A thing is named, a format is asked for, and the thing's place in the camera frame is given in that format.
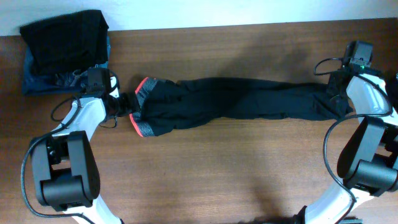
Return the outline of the black leggings red waistband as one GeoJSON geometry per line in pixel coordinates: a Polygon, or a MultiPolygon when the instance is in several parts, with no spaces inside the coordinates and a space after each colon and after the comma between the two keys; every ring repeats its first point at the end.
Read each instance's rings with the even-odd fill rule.
{"type": "Polygon", "coordinates": [[[141,137],[195,128],[222,117],[324,121],[353,112],[347,98],[323,83],[221,77],[173,82],[147,77],[135,93],[141,109],[130,120],[141,137]]]}

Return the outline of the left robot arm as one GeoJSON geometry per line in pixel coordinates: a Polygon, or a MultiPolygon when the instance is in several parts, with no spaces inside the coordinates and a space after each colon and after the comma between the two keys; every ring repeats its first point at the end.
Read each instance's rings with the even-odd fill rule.
{"type": "Polygon", "coordinates": [[[71,98],[71,108],[51,132],[33,139],[21,165],[21,191],[27,208],[42,218],[73,218],[77,223],[117,223],[100,195],[100,173],[90,146],[102,123],[140,110],[134,92],[120,93],[119,80],[107,68],[90,68],[88,84],[71,98]],[[36,211],[25,189],[25,166],[32,164],[35,196],[54,214],[36,211]]]}

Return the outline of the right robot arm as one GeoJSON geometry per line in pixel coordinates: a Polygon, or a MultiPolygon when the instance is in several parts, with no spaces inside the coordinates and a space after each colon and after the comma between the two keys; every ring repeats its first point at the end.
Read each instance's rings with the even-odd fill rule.
{"type": "Polygon", "coordinates": [[[371,68],[373,45],[355,40],[340,58],[341,68],[329,72],[329,86],[349,98],[360,124],[342,150],[337,171],[327,158],[328,139],[344,119],[333,123],[323,141],[323,160],[333,183],[288,223],[362,223],[349,214],[362,203],[397,191],[397,76],[371,68]]]}

